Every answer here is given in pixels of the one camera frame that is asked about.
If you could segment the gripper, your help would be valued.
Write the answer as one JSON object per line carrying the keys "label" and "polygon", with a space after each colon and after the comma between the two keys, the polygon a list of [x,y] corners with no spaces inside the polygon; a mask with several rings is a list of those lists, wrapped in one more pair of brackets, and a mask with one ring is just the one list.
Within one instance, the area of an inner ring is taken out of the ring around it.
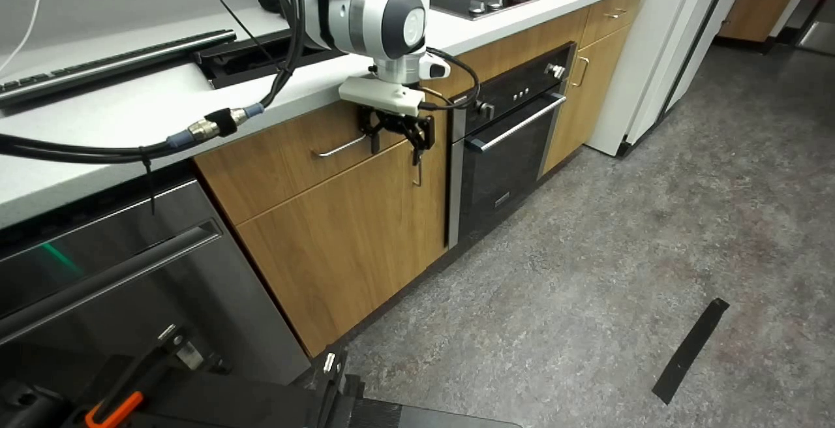
{"label": "gripper", "polygon": [[397,115],[369,106],[357,108],[359,130],[370,143],[370,154],[380,152],[380,132],[402,134],[414,148],[412,166],[421,163],[421,156],[434,146],[435,124],[432,116]]}

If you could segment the wide wooden drawer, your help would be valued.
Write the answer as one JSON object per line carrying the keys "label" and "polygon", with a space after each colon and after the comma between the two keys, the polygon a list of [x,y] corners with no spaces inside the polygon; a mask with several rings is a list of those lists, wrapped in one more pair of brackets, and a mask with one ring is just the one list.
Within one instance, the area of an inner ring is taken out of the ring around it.
{"label": "wide wooden drawer", "polygon": [[372,197],[387,196],[393,182],[409,189],[421,223],[436,231],[444,223],[444,161],[448,116],[433,113],[436,143],[421,158],[423,184],[412,180],[412,146],[402,136],[380,134],[380,152],[370,154],[370,143],[352,146],[333,157],[317,158],[311,151],[326,151],[360,136],[357,109],[333,103],[211,149],[196,157],[196,166],[227,219],[239,225],[290,201],[292,197],[348,176],[349,185]]}

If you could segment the narrow wooden drawer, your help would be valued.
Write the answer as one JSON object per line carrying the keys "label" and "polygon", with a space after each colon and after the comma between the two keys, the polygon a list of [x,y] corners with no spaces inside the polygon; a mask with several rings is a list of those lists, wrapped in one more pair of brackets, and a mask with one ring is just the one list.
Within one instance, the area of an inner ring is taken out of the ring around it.
{"label": "narrow wooden drawer", "polygon": [[588,7],[579,48],[585,48],[633,23],[642,0],[602,0]]}

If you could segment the wide wooden cabinet door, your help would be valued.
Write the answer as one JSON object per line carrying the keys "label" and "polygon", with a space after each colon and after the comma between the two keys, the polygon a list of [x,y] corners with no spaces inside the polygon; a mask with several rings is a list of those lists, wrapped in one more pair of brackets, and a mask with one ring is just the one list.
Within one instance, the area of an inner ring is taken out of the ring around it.
{"label": "wide wooden cabinet door", "polygon": [[[447,157],[444,180],[447,186]],[[409,189],[372,197],[331,178],[237,229],[304,350],[318,356],[446,250],[444,223],[416,217]]]}

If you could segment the black oven door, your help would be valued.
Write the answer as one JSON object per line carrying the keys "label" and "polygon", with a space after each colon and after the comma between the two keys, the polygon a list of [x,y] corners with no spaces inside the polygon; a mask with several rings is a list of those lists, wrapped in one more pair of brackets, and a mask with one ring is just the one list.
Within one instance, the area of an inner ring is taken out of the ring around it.
{"label": "black oven door", "polygon": [[539,179],[560,110],[546,137],[537,142],[514,137],[486,153],[469,151],[464,146],[465,137],[489,127],[510,110],[500,112],[493,121],[483,123],[451,143],[447,232],[450,249],[497,220]]}

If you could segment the black tray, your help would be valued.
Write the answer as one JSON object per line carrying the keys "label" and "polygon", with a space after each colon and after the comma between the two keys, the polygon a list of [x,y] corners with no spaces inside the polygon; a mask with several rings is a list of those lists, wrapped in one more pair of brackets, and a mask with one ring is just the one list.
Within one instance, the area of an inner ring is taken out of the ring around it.
{"label": "black tray", "polygon": [[291,36],[292,32],[285,29],[257,37],[268,55],[247,39],[206,48],[192,57],[211,88],[223,89],[274,75],[275,65],[284,62],[290,54]]}

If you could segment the narrow wooden cabinet door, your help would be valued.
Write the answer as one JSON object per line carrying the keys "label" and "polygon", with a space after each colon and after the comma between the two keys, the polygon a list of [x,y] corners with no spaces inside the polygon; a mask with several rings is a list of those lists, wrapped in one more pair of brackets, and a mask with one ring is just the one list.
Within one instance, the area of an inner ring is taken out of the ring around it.
{"label": "narrow wooden cabinet door", "polygon": [[558,164],[590,140],[596,129],[609,84],[626,44],[630,28],[630,25],[623,27],[578,50],[577,57],[587,57],[590,60],[590,67],[583,85],[579,88],[573,87],[572,82],[579,78],[577,57],[575,58],[566,92],[568,100],[558,113],[541,176],[554,170]]}

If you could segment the white refrigerator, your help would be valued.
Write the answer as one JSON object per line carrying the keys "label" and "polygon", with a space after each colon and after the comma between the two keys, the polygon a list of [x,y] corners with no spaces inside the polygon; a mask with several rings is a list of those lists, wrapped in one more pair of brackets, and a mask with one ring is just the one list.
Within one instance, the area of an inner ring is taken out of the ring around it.
{"label": "white refrigerator", "polygon": [[718,32],[731,0],[641,0],[588,146],[617,157],[682,95],[693,52]]}

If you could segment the stainless steel dishwasher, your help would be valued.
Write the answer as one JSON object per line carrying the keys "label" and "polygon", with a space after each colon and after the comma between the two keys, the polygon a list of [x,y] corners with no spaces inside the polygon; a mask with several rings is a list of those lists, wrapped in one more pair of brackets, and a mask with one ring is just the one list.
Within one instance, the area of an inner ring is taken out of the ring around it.
{"label": "stainless steel dishwasher", "polygon": [[309,357],[194,176],[160,179],[155,190],[129,181],[0,228],[0,318],[205,222],[221,237],[12,342],[138,356],[177,325],[230,375],[292,382]]}

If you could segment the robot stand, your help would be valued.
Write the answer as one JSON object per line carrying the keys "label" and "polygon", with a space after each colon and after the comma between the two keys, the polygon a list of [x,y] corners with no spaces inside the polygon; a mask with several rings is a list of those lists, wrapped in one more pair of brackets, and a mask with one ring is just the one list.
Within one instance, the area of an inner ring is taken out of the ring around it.
{"label": "robot stand", "polygon": [[86,428],[84,416],[128,365],[152,348],[175,353],[170,369],[118,428],[520,428],[449,411],[364,395],[347,354],[330,353],[311,387],[228,374],[215,354],[193,344],[191,330],[171,325],[138,356],[93,356],[36,344],[0,345],[0,428]]}

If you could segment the black tape strip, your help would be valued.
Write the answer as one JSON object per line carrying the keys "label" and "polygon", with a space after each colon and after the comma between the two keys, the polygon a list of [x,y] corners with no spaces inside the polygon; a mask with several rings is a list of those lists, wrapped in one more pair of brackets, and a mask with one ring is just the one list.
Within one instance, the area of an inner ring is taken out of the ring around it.
{"label": "black tape strip", "polygon": [[715,298],[708,304],[691,330],[685,336],[673,356],[657,378],[651,392],[665,405],[671,404],[691,366],[701,353],[710,336],[721,321],[730,303]]}

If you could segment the orange and black clamp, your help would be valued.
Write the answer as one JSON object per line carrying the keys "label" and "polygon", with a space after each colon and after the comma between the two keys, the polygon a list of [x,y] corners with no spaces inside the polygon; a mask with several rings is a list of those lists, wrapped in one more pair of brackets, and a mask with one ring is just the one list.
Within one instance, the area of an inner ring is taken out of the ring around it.
{"label": "orange and black clamp", "polygon": [[150,400],[150,393],[164,375],[177,365],[175,353],[154,347],[134,360],[119,375],[104,398],[84,416],[86,428],[118,428],[138,407]]}

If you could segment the long black rail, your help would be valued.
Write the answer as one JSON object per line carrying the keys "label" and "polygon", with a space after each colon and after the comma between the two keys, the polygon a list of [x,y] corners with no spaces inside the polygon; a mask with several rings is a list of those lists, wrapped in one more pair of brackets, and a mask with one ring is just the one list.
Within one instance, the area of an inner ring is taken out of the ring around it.
{"label": "long black rail", "polygon": [[236,38],[232,29],[209,31],[5,82],[0,84],[0,109],[87,88],[111,78],[147,72],[167,63],[180,63],[197,51],[227,44]]}

